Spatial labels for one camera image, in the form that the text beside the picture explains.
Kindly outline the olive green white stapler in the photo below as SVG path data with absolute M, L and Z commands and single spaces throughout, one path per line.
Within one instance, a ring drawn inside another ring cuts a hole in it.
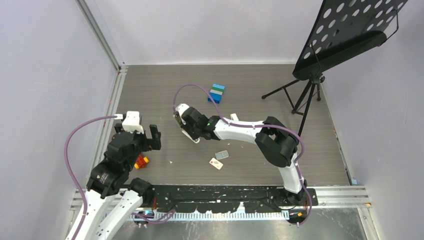
M 187 124 L 183 124 L 183 120 L 181 119 L 179 113 L 174 113 L 173 117 L 176 120 L 178 126 L 180 127 L 181 132 L 192 142 L 198 144 L 200 142 L 200 137 L 194 133 L 190 126 L 188 126 Z

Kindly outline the small white stapler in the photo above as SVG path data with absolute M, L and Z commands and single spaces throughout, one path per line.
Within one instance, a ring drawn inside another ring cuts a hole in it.
M 236 114 L 236 113 L 232 113 L 232 114 L 230 114 L 230 119 L 231 119 L 232 121 L 238 121 L 238 120 L 239 120 L 239 118 L 238 118 L 238 116 L 237 116 L 237 114 Z

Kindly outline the white staples box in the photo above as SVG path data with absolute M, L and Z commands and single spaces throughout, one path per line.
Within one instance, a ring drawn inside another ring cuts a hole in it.
M 221 168 L 224 166 L 223 163 L 221 163 L 219 160 L 212 158 L 209 163 L 216 168 L 217 170 L 221 170 Z

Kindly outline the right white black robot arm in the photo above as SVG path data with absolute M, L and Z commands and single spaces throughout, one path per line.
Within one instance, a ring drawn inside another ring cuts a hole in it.
M 194 107 L 180 104 L 173 113 L 181 131 L 194 143 L 205 140 L 236 140 L 256 145 L 264 158 L 278 168 L 288 203 L 299 205 L 306 199 L 306 181 L 298 164 L 299 139 L 275 117 L 264 121 L 231 120 L 218 115 L 207 117 Z

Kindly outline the clear staples tray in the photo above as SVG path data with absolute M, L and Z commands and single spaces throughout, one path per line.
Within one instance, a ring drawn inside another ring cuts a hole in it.
M 215 158 L 217 160 L 226 159 L 228 157 L 229 157 L 229 152 L 227 150 L 223 150 L 223 151 L 215 153 Z

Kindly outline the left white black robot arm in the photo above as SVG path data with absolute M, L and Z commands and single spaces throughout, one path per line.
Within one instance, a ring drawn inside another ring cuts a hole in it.
M 120 202 L 105 215 L 109 205 L 120 195 L 141 153 L 162 147 L 161 132 L 154 124 L 149 126 L 150 138 L 142 132 L 125 131 L 120 123 L 114 128 L 116 133 L 107 145 L 103 160 L 90 172 L 83 206 L 66 237 L 68 240 L 109 240 L 136 208 L 148 207 L 155 198 L 153 186 L 136 177 Z

